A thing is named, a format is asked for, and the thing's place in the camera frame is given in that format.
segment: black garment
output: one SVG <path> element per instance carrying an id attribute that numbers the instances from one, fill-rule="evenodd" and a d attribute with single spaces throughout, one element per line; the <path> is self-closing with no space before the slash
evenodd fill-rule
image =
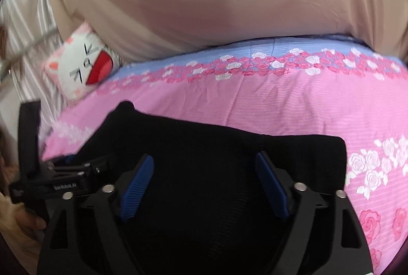
<path id="1" fill-rule="evenodd" d="M 136 216 L 118 224 L 146 275 L 260 274 L 290 226 L 273 215 L 256 176 L 261 150 L 316 192 L 343 189 L 340 138 L 253 134 L 145 115 L 130 102 L 108 115 L 73 164 L 114 154 L 127 171 L 153 156 Z"/>

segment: hand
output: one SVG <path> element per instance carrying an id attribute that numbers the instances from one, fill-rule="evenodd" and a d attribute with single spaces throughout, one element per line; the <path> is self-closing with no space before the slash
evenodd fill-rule
<path id="1" fill-rule="evenodd" d="M 24 208 L 18 210 L 14 217 L 22 229 L 44 230 L 47 227 L 45 220 Z"/>

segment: blue gripper pad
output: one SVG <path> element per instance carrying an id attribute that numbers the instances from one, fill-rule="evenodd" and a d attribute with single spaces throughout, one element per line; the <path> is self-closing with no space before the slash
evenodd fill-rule
<path id="1" fill-rule="evenodd" d="M 285 183 L 289 181 L 289 184 L 291 184 L 289 174 L 285 170 L 276 168 L 265 152 L 256 154 L 255 170 L 275 216 L 282 219 L 289 218 L 292 208 L 292 195 L 288 186 L 282 186 L 276 172 L 278 171 L 280 176 L 285 178 Z"/>
<path id="2" fill-rule="evenodd" d="M 123 222 L 135 216 L 142 197 L 154 173 L 153 158 L 148 155 L 141 164 L 138 164 L 132 181 L 121 195 L 120 218 Z"/>

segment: bed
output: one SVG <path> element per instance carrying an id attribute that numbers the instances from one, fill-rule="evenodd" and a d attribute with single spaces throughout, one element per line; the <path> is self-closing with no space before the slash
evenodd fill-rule
<path id="1" fill-rule="evenodd" d="M 35 18 L 30 10 L 37 11 Z M 247 41 L 130 64 L 77 106 L 66 108 L 56 86 L 40 68 L 63 42 L 50 0 L 2 0 L 0 17 L 10 26 L 11 53 L 26 53 L 13 67 L 13 83 L 1 90 L 9 161 L 16 160 L 15 108 L 20 101 L 38 98 L 42 101 L 43 159 L 76 153 L 122 100 L 131 100 L 138 110 L 150 114 L 256 133 L 340 135 L 348 147 L 346 191 L 364 228 L 376 275 L 387 268 L 404 243 L 408 131 L 399 108 L 406 99 L 402 94 L 408 74 L 401 60 L 383 57 L 364 41 L 343 36 Z M 67 34 L 76 26 L 78 16 L 74 17 Z M 220 41 L 210 44 L 230 42 Z M 356 88 L 366 80 L 362 89 Z M 304 94 L 296 93 L 299 85 Z M 295 95 L 295 100 L 289 100 L 284 90 Z M 386 208 L 382 207 L 385 199 L 392 200 Z"/>

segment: pink bedsheet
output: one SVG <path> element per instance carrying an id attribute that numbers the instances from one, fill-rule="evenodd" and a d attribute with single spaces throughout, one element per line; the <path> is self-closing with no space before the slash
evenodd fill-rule
<path id="1" fill-rule="evenodd" d="M 145 113 L 259 134 L 340 136 L 348 152 L 346 192 L 378 275 L 408 232 L 408 71 L 366 54 L 293 49 L 279 57 L 232 54 L 152 72 L 129 69 L 62 114 L 43 157 L 77 152 L 123 100 Z"/>

